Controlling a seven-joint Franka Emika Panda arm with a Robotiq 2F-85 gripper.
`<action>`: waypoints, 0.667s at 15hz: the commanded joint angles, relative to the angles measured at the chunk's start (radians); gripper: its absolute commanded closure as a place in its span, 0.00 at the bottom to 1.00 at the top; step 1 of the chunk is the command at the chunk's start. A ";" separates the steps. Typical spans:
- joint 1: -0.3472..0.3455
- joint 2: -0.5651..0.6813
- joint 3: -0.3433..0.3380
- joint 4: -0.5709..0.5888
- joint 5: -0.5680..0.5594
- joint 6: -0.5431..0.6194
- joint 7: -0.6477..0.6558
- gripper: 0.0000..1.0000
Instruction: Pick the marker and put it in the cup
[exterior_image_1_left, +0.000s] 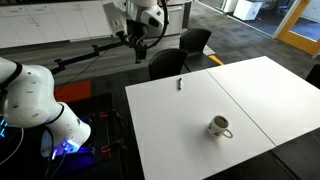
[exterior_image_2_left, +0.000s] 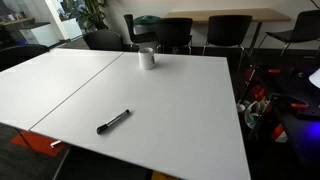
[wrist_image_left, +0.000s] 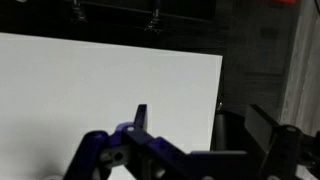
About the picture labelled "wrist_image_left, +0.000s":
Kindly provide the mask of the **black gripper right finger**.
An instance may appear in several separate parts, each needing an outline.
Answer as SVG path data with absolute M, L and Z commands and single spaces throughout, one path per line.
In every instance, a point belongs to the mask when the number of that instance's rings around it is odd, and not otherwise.
M 303 180 L 320 178 L 319 136 L 281 125 L 256 105 L 244 116 L 215 114 L 208 152 L 194 152 L 190 180 Z

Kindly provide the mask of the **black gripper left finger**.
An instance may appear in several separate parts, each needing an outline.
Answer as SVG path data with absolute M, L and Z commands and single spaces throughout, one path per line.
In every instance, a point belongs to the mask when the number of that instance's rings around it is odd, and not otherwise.
M 108 180 L 112 169 L 124 166 L 135 180 L 186 180 L 184 153 L 167 140 L 147 133 L 147 105 L 140 104 L 132 122 L 109 135 L 84 135 L 63 180 Z

